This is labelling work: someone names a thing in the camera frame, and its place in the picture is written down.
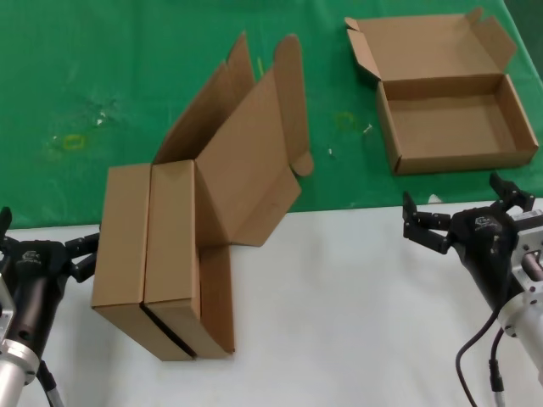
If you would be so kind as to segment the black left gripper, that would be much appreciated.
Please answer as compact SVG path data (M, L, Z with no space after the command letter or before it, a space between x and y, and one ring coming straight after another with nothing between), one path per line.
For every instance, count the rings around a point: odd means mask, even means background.
M9 207L0 212L0 244L8 290L15 316L7 339L42 354L70 275L83 283L95 273L100 233L70 240L65 247L52 241L6 239L12 222Z

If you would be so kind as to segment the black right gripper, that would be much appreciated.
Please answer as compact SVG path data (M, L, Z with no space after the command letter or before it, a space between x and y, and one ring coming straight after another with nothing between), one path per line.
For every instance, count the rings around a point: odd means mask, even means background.
M511 262L518 228L507 211L513 207L531 211L535 196L495 171L490 174L490 186L497 195L492 205L452 217L419 211L411 195L403 192L403 237L440 254L447 254L452 246L491 310L498 312L522 291ZM449 231L449 237L437 231Z

